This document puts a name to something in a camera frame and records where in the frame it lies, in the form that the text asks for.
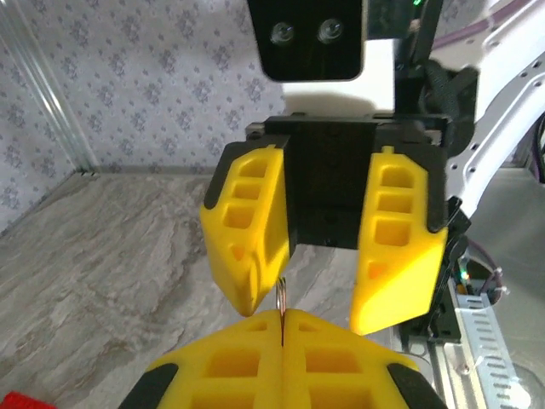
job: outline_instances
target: patterned wallpaper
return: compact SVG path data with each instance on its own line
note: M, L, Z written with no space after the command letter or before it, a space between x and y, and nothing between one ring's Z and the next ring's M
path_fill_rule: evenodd
M20 71L0 48L0 235L72 169Z
M471 22L484 1L445 0L438 34ZM203 171L247 124L283 111L245 0L19 5L107 171ZM5 50L0 62L1 232L73 166Z
M282 112L244 0L21 4L100 164L215 165L246 124Z

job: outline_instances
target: black camera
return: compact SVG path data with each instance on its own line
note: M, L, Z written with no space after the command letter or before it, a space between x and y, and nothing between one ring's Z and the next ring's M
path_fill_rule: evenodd
M363 70L364 41L404 38L412 0L248 0L265 74L277 82L335 81Z

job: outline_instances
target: square cutout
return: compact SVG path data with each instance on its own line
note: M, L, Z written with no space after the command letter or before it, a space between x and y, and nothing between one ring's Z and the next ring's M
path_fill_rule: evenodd
M237 183L232 190L232 196L237 199L257 200L261 186L257 183Z
M411 188L415 186L415 180L413 175L406 168L388 166L382 171L381 185Z
M377 209L396 213L411 213L412 196L407 194L382 193L378 198Z
M359 373L355 355L345 349L308 349L305 351L307 372Z
M265 159L251 159L240 170L243 177L265 177L267 161Z
M312 385L309 388L311 409L369 409L376 407L370 392L363 386Z
M230 205L223 218L228 228L249 228L254 218L254 209L248 206Z
M375 242L379 245L403 247L410 241L410 223L402 220L379 220L376 222Z
M255 349L226 348L217 351L205 377L257 377L260 353Z

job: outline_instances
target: marble surface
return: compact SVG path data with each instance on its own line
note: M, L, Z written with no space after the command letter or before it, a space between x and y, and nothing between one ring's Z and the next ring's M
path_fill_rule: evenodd
M160 355L240 320L205 257L208 182L75 175L0 241L0 396L117 407ZM299 246L289 306L347 326L355 262Z

